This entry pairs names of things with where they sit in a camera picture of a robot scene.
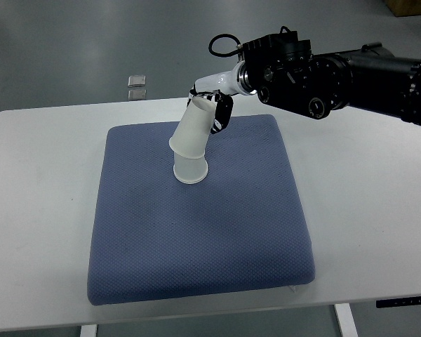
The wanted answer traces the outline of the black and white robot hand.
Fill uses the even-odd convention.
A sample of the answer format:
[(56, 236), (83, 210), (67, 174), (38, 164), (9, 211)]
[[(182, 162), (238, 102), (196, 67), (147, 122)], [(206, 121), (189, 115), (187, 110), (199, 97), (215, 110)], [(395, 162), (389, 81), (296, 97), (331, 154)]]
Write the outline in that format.
[(244, 61), (227, 72), (202, 77), (194, 82), (189, 91), (188, 102), (194, 97), (205, 98), (216, 104), (210, 133), (216, 134), (227, 128), (234, 106), (233, 96), (254, 95), (256, 90), (250, 85)]

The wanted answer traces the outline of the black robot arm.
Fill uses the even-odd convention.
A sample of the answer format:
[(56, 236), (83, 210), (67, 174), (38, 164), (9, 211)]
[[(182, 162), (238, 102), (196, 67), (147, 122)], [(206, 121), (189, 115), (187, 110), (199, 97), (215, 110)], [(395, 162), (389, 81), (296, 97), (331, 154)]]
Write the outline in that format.
[(380, 43), (314, 54), (309, 40), (279, 33), (238, 43), (238, 81), (261, 103), (312, 119), (346, 106), (421, 126), (421, 59), (394, 56)]

